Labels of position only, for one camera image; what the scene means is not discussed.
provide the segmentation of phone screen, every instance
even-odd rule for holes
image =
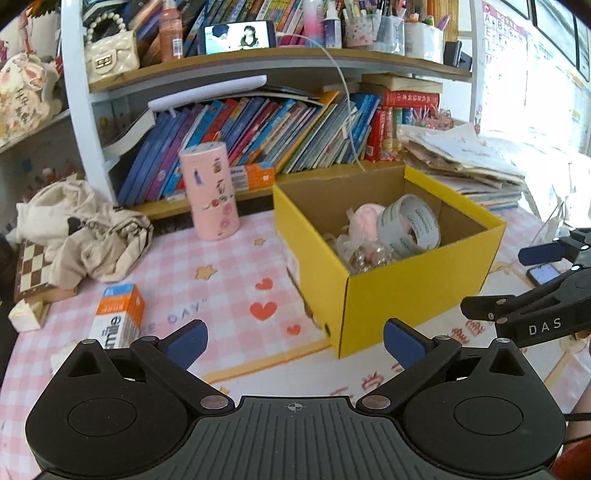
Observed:
[[[269,48],[266,21],[239,22],[205,27],[206,53]]]
[[[558,277],[560,273],[552,265],[546,264],[532,268],[530,275],[538,285],[543,285]]]

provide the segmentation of pen holder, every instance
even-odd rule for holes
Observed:
[[[406,56],[443,63],[443,31],[424,23],[404,26]]]
[[[378,17],[378,28],[374,21],[374,44],[371,50],[404,55],[404,19],[399,17]]]
[[[374,24],[371,15],[353,17],[345,25],[345,44],[347,48],[368,50],[374,43]]]

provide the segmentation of wooden shelf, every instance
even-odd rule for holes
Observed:
[[[341,68],[413,73],[461,82],[472,80],[471,72],[465,70],[390,53],[343,48],[332,49],[330,54]],[[221,73],[232,72],[237,74],[236,77],[240,77],[248,71],[258,69],[302,67],[327,68],[334,65],[320,48],[280,47],[240,50],[189,57],[123,73],[93,83],[90,85],[90,92],[109,91],[115,96],[121,96],[167,83]]]
[[[390,168],[397,166],[399,163],[391,162],[379,162],[369,163],[363,162],[363,167],[366,170],[380,170],[382,168]],[[340,177],[346,177],[354,175],[360,172],[360,168],[357,164],[352,165],[335,165],[330,168],[319,168],[317,170],[303,171],[301,173],[290,173],[287,175],[278,175],[275,178],[275,183],[290,183],[292,181],[299,180],[328,180]],[[251,200],[260,197],[267,197],[272,195],[272,188],[247,190],[245,192],[236,192],[236,201],[244,202],[245,200]],[[143,203],[142,205],[136,205],[132,207],[132,210],[141,212],[148,216],[150,220],[160,220],[162,218],[172,217],[187,213],[191,211],[189,201],[185,197],[181,197],[178,200],[159,200],[157,202]]]

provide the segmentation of smartphone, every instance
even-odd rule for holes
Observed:
[[[198,39],[200,55],[277,46],[270,20],[208,25],[199,29]]]
[[[526,275],[535,285],[543,285],[560,276],[560,272],[556,270],[554,265],[547,263],[530,268]]]

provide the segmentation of blue gripper pad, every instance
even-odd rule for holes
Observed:
[[[522,248],[517,258],[523,266],[538,265],[562,260],[563,252],[563,247],[560,243],[552,242],[551,244]]]
[[[391,320],[384,325],[384,347],[404,369],[413,366],[427,354],[427,349],[419,339]]]
[[[206,348],[207,326],[201,320],[189,322],[158,343],[158,349],[185,370]]]

